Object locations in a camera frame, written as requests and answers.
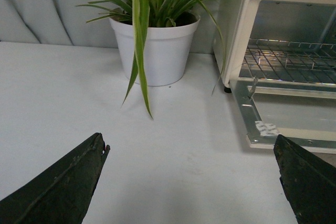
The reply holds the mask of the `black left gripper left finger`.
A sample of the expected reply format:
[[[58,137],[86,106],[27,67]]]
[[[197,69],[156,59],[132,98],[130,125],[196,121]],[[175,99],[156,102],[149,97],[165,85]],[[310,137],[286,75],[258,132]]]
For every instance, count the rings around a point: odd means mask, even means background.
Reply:
[[[95,133],[1,200],[1,223],[82,223],[110,151]]]

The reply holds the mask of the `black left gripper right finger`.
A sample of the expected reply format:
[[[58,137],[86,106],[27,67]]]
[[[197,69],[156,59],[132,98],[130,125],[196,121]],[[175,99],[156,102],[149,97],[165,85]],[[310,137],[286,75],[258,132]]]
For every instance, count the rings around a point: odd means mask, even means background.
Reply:
[[[335,167],[283,135],[274,154],[297,223],[335,223]]]

